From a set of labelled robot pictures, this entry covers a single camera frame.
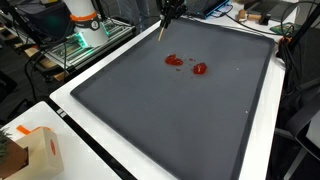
red sauce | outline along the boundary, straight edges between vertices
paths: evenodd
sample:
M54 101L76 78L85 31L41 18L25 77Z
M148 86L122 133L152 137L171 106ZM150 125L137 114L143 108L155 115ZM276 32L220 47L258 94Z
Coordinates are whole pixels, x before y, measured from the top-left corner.
M183 61L176 57L176 54L172 54L164 60L167 64L173 65L173 66L181 66L183 64Z
M193 73L194 74L204 74L207 70L207 65L205 63L199 63L193 66Z

black cable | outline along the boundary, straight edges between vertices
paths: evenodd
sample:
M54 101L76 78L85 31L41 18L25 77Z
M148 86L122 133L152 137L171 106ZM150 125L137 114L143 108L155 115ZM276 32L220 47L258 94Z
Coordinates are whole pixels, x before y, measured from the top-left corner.
M39 2L37 2L37 3L31 3L31 2L29 2L29 3L19 3L19 4L17 4L17 5L32 5L32 4L40 4Z
M233 5L232 4L225 5L224 7L231 7L231 8L229 10L227 10L227 11L224 11L224 12L222 12L220 10L215 10L215 12L220 12L221 14L219 16L214 16L212 14L211 17L221 18L221 17L225 16L226 14L228 14L233 9Z
M300 58L299 58L299 64L300 64L300 75L302 76L302 48L301 48L301 44L300 42L298 42L298 48L299 48L299 55L300 55Z
M68 22L68 25L67 25L67 29L66 29L66 32L63 34L63 36L56 40L56 41L53 41L53 42L46 42L47 44L60 44L62 42L64 42L66 40L66 37L68 36L68 33L69 31L71 31L71 28L72 28L72 23L71 21Z
M31 62L32 60L32 56L28 59L28 61L26 62L26 64L24 65L24 73L25 75L27 76L27 79L31 85L31 91L32 91L32 96L33 96L33 99L35 100L35 102L38 102L38 99L37 99L37 96L36 96L36 92L35 92L35 88L34 88L34 85L33 85L33 82L28 74L28 64Z
M187 16L188 19L190 20L193 20L193 21L197 21L197 22L201 22L197 19L195 19L194 17L192 16ZM245 32L250 32L250 33L254 33L256 35L260 35L260 36L264 36L264 37L267 37L266 35L262 34L262 33L259 33L257 31L251 31L251 30L248 30L248 29L243 29L243 28L239 28L239 27L233 27L233 26L225 26L225 25L215 25L215 26L220 26L220 27L223 27L223 28L228 28L228 29L236 29L236 30L241 30L241 31L245 31Z
M26 44L28 44L28 42L29 42L29 35L27 36Z
M285 9L285 11L283 12L283 14L282 14L282 16L281 16L281 21L280 21L281 33L282 33L282 36L283 36L283 37L289 37L289 36L286 35L287 32L285 33L285 32L284 32L284 29L283 29L284 16L285 16L286 12L287 12L290 8L292 8L293 6L297 6L297 5L299 5L299 4L315 4L315 5L318 5L318 3L314 3L314 2L301 1L301 2L293 3L293 4L291 4L290 6L288 6L288 7Z
M228 14L226 14L226 16L227 16L229 19L233 20L234 22L236 22L236 23L240 24L241 26L243 26L243 27L245 27L245 28L248 28L248 29L250 29L250 30L252 30L252 31L257 31L257 32L259 32L259 33L263 33L263 34L269 34L269 35L275 35L275 36L282 36L281 34L275 34L275 33L270 33L270 32L264 32L264 31L260 31L260 30L258 30L258 29L251 28L251 27L246 26L246 25L244 25L244 24L242 24L242 23L238 22L237 20L233 19L233 18L232 18L232 17L230 17Z
M307 18L309 18L310 14L311 14L311 10L312 10L313 5L314 5L313 3L312 3L312 5L311 5L311 7L310 7L310 9L309 9L309 12L308 12Z
M285 73L285 78L287 81L286 87L285 87L286 95L292 94L297 89L297 87L301 83L301 78L302 78L301 54L300 54L300 63L299 63L300 66L298 66L293 59L292 52L290 51L288 47L288 42L287 42L287 39L291 37L291 34L294 32L294 25L291 25L287 31L284 31L284 26L283 26L284 16L286 12L293 6L296 6L299 4L318 5L318 3L309 2L309 1L301 1L297 3L293 3L292 5L287 7L287 9L284 11L284 13L281 16L280 27L281 27L281 34L283 36L283 40L279 44L279 53L286 65L286 73Z
M40 93L42 94L45 94L46 96L48 96L46 94L46 92L43 92L42 90L40 90L34 83L34 79L33 79L33 71L35 69L35 66L37 65L37 63L39 63L40 60L42 60L42 57L48 52L47 51L44 51L43 53L41 53L41 55L34 61L33 65L32 65L32 68L31 68L31 71L30 71L30 79L31 79L31 85L34 87L34 89L36 89L37 91L39 91Z
M19 32L18 32L16 23L14 22L14 19L12 19L12 26L14 27L14 30L16 31L17 36L18 36L18 38L20 39L20 41L23 42L22 39L21 39L21 37L20 37L20 34L19 34Z
M110 15L110 10L109 10L109 5L108 5L108 3L105 2L105 1L102 1L102 2L107 6L107 15L108 15L110 21L112 22L112 24L113 24L114 26L117 25L117 26L124 26L124 27L132 27L132 26L124 25L124 24L117 24L117 23L115 23L115 22L112 20L112 17L111 17L111 15ZM135 26L138 26L138 25L140 25L141 23L143 23L144 21L146 21L146 20L148 20L148 19L150 19L150 18L154 18L154 17L160 18L160 16L149 16L148 18L140 21L138 24L135 24Z
M314 28L316 28L319 24L320 24L320 21L314 26Z

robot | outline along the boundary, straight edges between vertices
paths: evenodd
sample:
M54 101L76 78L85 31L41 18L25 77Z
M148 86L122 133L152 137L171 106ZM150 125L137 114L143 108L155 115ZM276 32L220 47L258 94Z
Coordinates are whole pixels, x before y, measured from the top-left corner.
M82 47L96 47L108 41L108 32L100 22L91 0L64 0L71 12L71 20L75 22L75 32L82 39ZM161 33L167 29L172 19L179 18L187 11L185 0L156 0L160 11Z

gray tray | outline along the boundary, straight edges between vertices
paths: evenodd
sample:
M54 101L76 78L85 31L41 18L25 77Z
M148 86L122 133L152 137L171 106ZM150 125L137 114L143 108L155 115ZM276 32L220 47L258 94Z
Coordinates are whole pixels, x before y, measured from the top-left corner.
M237 179L273 40L185 19L159 31L71 94L177 178Z

table surface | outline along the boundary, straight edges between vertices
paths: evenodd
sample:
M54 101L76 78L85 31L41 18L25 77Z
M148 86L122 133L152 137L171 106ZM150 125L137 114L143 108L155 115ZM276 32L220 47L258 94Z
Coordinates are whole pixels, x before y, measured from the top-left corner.
M3 128L8 128L7 132L12 134L12 139L17 140L24 136L16 130L19 125L29 130L46 126L57 134L64 171L55 176L54 180L121 180L45 102L39 102Z
M228 14L231 17L235 17L235 15L238 14L238 11L242 8L242 5L233 3L233 9ZM291 13L285 22L294 22L295 17L296 10ZM200 21L204 23L245 29L227 17L210 17L207 20ZM270 27L279 25L278 22L274 21L270 21L269 26L260 26L256 22L246 22L245 24L252 28L266 32L271 32L269 31ZM77 102L70 95L70 92L76 86L109 64L111 61L113 61L115 58L124 53L158 27L159 22L107 57L103 58L94 66L90 67L88 70L50 95L50 98L57 105L59 105L82 128L84 128L86 132L88 132L98 143L100 143L101 146L103 146L114 158L116 158L129 172L131 172L140 180L176 178L161 168L137 148L135 148L132 144L125 140L125 138L120 136L110 126L92 114L79 102ZM164 32L163 36L169 36L169 34ZM279 36L266 36L274 38L276 41L279 39ZM271 57L265 76L264 85L261 90L261 95L254 117L239 179L257 180L265 179L266 176L285 73L283 62L277 59L274 54L275 53L273 53Z

